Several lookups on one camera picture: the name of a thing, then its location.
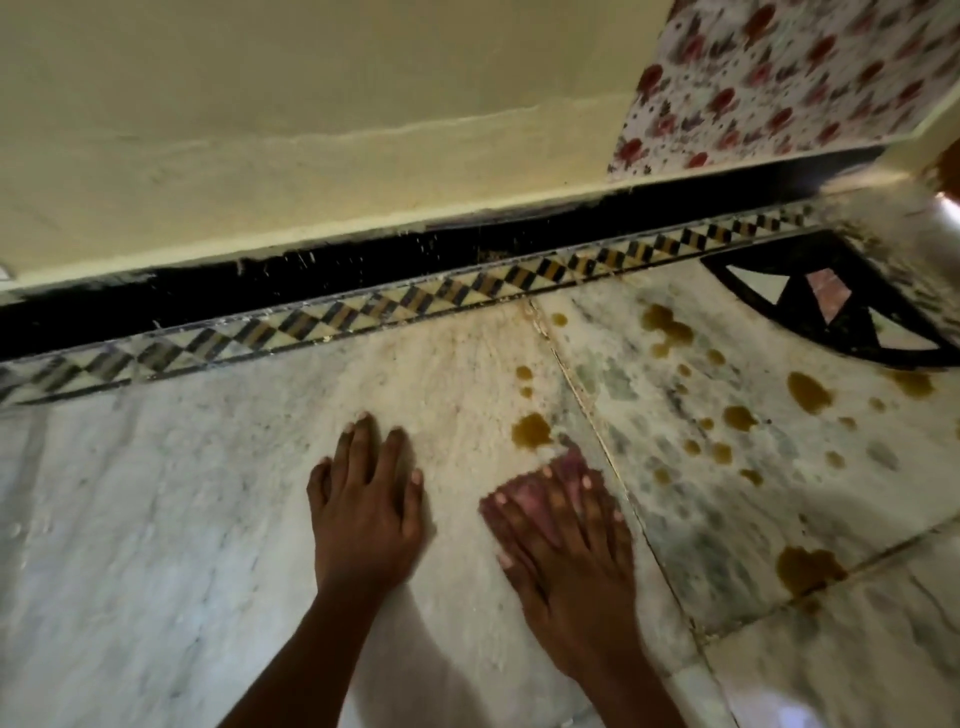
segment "forearm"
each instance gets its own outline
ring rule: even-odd
[[[645,658],[593,673],[582,685],[605,728],[684,728],[666,687]]]
[[[335,728],[378,606],[364,595],[321,590],[221,728]]]

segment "hand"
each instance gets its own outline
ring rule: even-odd
[[[420,554],[423,474],[413,471],[402,500],[395,497],[396,465],[407,436],[391,430],[374,469],[372,430],[366,413],[347,425],[333,460],[325,457],[313,469],[306,493],[318,590],[345,586],[378,603],[407,579]]]
[[[498,493],[495,501],[515,537],[501,541],[506,553],[500,565],[540,646],[589,694],[598,682],[648,668],[636,626],[633,539],[623,514],[604,507],[588,477],[581,528],[569,489],[549,468],[543,473],[561,545],[552,546],[517,503]]]

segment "floral wallpaper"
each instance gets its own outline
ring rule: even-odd
[[[675,0],[610,172],[876,143],[958,78],[960,0]]]

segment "wall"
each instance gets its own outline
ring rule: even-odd
[[[617,141],[619,179],[911,134],[960,79],[951,0],[677,0]]]
[[[596,190],[669,0],[10,0],[14,285]]]
[[[950,144],[960,138],[960,84],[921,124],[915,134],[892,145],[876,161],[879,175],[890,179],[917,176],[933,165]]]

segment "floor tile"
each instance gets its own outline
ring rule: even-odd
[[[666,681],[666,688],[677,703],[687,728],[736,728],[716,678],[705,663],[685,667]],[[604,728],[592,709],[577,716],[570,728]]]
[[[532,316],[503,304],[5,417],[44,418],[44,445],[0,724],[215,725],[315,592],[303,487],[360,408],[408,428],[435,533],[374,629],[343,724],[552,726],[584,710],[476,513],[550,457],[511,442],[531,412],[615,483]],[[644,635],[676,671],[693,641],[642,539],[637,564]]]
[[[708,647],[740,728],[960,721],[960,530]]]
[[[815,347],[697,261],[536,306],[703,633],[791,598],[787,546],[851,569],[960,511],[958,370],[893,378]]]

